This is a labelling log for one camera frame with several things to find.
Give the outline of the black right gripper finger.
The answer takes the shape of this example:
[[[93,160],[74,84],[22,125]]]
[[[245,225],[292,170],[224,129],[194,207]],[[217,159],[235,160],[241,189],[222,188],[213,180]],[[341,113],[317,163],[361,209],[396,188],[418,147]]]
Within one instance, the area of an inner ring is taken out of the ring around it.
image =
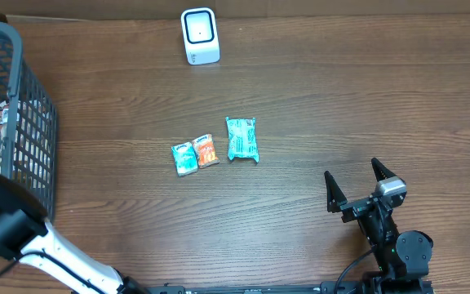
[[[327,211],[341,212],[341,207],[347,204],[348,200],[329,171],[324,172],[324,178],[327,191]]]
[[[378,182],[395,177],[396,174],[386,168],[377,158],[371,159],[371,165]]]

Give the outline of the teal wet wipes pack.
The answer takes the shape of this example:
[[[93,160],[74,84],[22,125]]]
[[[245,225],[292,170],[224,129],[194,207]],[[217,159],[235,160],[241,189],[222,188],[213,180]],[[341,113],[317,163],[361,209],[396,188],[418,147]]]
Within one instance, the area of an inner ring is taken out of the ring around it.
[[[228,129],[228,159],[251,158],[259,162],[259,149],[255,134],[256,118],[226,117]]]

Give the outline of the orange tissue pack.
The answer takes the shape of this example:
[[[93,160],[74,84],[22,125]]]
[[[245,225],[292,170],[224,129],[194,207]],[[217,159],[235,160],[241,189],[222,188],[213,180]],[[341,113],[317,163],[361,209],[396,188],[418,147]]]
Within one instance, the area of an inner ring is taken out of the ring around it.
[[[219,163],[215,152],[215,146],[212,134],[199,136],[192,141],[192,146],[197,156],[198,166],[200,168],[209,167]]]

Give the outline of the teal tissue pack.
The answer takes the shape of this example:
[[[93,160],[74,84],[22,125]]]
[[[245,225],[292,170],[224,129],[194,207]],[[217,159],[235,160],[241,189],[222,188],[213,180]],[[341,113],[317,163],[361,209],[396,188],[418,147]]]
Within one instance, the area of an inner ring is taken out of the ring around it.
[[[198,171],[197,157],[191,142],[171,147],[178,176],[186,176]]]

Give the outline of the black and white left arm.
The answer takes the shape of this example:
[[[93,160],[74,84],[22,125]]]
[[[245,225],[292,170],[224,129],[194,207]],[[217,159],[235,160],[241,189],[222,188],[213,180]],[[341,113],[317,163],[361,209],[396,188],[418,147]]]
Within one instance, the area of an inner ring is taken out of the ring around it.
[[[112,266],[92,259],[59,233],[43,205],[24,186],[0,174],[0,258],[30,265],[78,294],[142,294],[147,290]]]

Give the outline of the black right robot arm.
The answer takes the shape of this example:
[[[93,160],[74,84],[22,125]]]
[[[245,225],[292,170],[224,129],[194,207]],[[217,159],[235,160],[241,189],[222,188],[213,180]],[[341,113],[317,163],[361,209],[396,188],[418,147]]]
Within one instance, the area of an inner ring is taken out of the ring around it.
[[[422,231],[399,232],[392,212],[406,199],[406,182],[371,159],[377,180],[368,196],[349,202],[329,171],[324,172],[327,211],[341,213],[344,223],[356,221],[370,244],[370,250],[348,265],[334,282],[322,282],[322,293],[433,293],[423,280],[429,274],[434,242]],[[347,273],[368,256],[374,256],[378,270],[366,272],[361,280],[345,282]]]

